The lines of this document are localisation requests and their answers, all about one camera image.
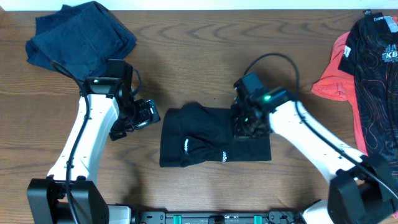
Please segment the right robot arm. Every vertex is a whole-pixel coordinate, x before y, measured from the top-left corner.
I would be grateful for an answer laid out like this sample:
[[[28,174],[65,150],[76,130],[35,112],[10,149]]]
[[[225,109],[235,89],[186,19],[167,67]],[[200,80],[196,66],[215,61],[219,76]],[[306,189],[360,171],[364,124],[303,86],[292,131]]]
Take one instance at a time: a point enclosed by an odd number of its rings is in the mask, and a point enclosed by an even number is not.
[[[284,88],[237,86],[235,90],[238,130],[255,138],[269,133],[282,136],[328,183],[328,199],[301,211],[301,223],[380,223],[397,212],[397,194],[383,158],[368,157],[341,141]]]

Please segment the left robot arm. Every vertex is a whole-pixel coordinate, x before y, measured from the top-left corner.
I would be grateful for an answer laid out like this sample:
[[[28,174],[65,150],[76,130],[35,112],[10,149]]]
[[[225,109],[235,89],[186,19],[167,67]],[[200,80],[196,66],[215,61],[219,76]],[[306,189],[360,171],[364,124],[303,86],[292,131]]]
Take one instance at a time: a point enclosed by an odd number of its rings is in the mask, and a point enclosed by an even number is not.
[[[128,205],[108,205],[96,183],[111,139],[160,121],[153,100],[135,100],[130,79],[88,77],[67,143],[44,179],[32,179],[27,198],[35,223],[139,223]]]

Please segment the plain black t-shirt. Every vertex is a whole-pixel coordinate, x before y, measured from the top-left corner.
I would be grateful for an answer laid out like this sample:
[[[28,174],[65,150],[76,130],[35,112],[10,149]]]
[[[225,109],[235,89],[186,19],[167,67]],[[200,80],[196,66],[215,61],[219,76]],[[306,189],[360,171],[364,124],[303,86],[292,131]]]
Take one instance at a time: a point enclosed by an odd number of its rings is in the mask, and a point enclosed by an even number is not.
[[[239,111],[209,108],[188,103],[169,109],[162,125],[161,167],[187,167],[206,161],[270,161],[269,135],[263,138],[235,138],[233,119]]]

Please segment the navy blue garment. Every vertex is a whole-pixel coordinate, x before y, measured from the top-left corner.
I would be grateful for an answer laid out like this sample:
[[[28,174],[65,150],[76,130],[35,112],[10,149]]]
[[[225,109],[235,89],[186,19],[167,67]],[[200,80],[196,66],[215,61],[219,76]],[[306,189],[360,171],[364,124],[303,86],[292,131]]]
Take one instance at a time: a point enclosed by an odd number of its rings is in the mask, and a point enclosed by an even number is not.
[[[109,59],[124,59],[136,46],[134,34],[96,1],[64,4],[35,24],[25,45],[27,62],[49,70],[58,62],[80,80],[102,76]]]

